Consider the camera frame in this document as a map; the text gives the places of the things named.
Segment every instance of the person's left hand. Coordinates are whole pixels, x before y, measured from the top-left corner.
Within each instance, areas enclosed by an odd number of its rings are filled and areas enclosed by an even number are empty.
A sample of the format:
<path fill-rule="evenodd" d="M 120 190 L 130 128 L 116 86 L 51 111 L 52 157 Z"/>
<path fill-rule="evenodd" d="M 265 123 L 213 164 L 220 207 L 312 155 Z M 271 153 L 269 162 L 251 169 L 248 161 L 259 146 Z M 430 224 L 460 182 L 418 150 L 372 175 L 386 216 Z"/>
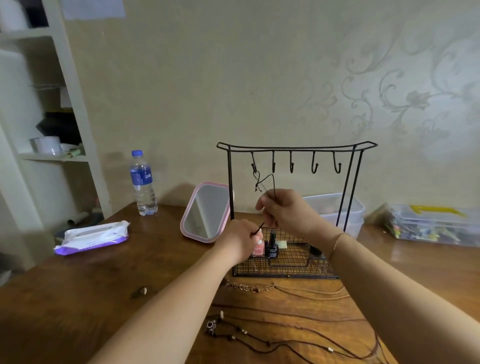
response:
<path fill-rule="evenodd" d="M 230 267 L 243 262 L 253 253 L 259 240 L 263 239 L 262 229 L 255 235 L 258 226 L 248 220 L 232 220 L 217 239 L 214 250 L 220 252 Z"/>

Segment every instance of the storage box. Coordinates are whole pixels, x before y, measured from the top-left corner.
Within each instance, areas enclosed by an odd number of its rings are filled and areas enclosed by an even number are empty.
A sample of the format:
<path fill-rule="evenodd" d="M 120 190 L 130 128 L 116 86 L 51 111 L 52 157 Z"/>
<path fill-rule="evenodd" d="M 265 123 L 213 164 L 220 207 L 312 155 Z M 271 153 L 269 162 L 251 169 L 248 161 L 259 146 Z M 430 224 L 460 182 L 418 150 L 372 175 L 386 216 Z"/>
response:
<path fill-rule="evenodd" d="M 398 239 L 480 246 L 480 210 L 387 204 L 385 226 Z"/>
<path fill-rule="evenodd" d="M 303 198 L 307 204 L 309 204 L 321 217 L 328 220 L 332 224 L 336 224 L 338 212 L 340 209 L 340 202 L 342 200 L 342 194 L 316 194 L 313 196 L 305 196 Z M 345 219 L 347 218 L 348 204 L 350 203 L 350 195 L 345 194 L 343 200 L 342 213 L 340 215 L 340 221 L 338 227 L 343 229 L 345 225 Z M 350 215 L 348 216 L 348 223 L 346 233 L 357 238 L 360 229 L 363 225 L 363 214 L 365 212 L 365 206 L 356 198 L 352 200 L 352 206 L 350 209 Z"/>

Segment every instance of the bracelet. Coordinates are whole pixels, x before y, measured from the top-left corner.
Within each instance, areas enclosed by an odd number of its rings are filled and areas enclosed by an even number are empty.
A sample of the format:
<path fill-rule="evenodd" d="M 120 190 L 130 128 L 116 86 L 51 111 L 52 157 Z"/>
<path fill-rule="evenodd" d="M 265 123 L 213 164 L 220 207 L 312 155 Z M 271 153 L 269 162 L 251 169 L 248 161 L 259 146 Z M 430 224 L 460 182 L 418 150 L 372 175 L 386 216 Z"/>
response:
<path fill-rule="evenodd" d="M 348 234 L 347 234 L 346 232 L 343 232 L 343 233 L 339 234 L 339 235 L 336 237 L 336 239 L 335 239 L 335 244 L 334 244 L 334 246 L 333 246 L 333 249 L 332 249 L 332 251 L 330 252 L 330 255 L 329 255 L 328 258 L 327 258 L 328 260 L 330 260 L 330 259 L 332 258 L 332 255 L 333 255 L 333 253 L 335 252 L 336 245 L 338 244 L 338 241 L 340 240 L 340 238 L 341 238 L 343 235 L 348 235 Z"/>

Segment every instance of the wooden table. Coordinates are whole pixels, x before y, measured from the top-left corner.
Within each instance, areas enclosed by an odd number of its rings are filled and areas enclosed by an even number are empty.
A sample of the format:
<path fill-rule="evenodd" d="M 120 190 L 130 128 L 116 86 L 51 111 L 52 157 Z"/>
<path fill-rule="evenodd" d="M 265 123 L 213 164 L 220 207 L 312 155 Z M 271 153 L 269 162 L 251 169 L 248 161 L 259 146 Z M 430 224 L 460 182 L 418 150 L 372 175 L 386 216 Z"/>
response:
<path fill-rule="evenodd" d="M 179 224 L 183 212 L 184 207 L 159 206 L 154 216 L 141 217 L 135 204 L 130 204 L 107 220 L 131 222 L 130 237 L 125 243 L 66 257 L 52 256 L 2 287 L 0 363 L 87 362 L 149 298 L 210 248 L 182 236 Z M 251 214 L 238 213 L 237 218 L 261 222 L 260 216 Z M 364 226 L 359 240 L 385 261 L 480 320 L 480 249 L 394 240 L 375 226 Z M 272 281 L 233 280 L 246 284 Z M 322 291 L 336 291 L 341 285 L 339 280 L 308 279 L 276 279 L 276 283 Z M 148 287 L 147 295 L 131 299 L 131 293 L 142 286 Z M 276 290 L 251 293 L 221 287 L 214 303 L 324 320 L 363 318 L 351 298 L 318 302 Z M 210 312 L 219 310 L 212 307 Z M 313 328 L 357 354 L 366 354 L 374 343 L 373 330 L 366 321 L 316 322 L 230 308 L 224 312 L 227 318 L 236 315 Z M 265 339 L 308 340 L 332 346 L 302 330 L 237 322 Z M 314 363 L 358 363 L 315 347 L 293 346 Z M 394 362 L 389 354 L 387 357 L 390 363 Z M 201 333 L 187 362 L 302 363 L 286 348 L 269 355 L 255 354 L 238 342 Z"/>

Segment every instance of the mirror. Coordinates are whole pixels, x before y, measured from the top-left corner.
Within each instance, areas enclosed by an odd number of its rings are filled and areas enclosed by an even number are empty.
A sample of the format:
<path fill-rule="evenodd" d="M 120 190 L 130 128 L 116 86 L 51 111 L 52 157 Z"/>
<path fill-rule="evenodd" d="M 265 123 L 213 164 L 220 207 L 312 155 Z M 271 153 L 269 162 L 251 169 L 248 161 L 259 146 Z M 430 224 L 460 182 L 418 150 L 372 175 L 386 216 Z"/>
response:
<path fill-rule="evenodd" d="M 228 185 L 203 182 L 193 191 L 181 219 L 183 235 L 203 243 L 213 243 L 223 231 L 230 214 Z"/>

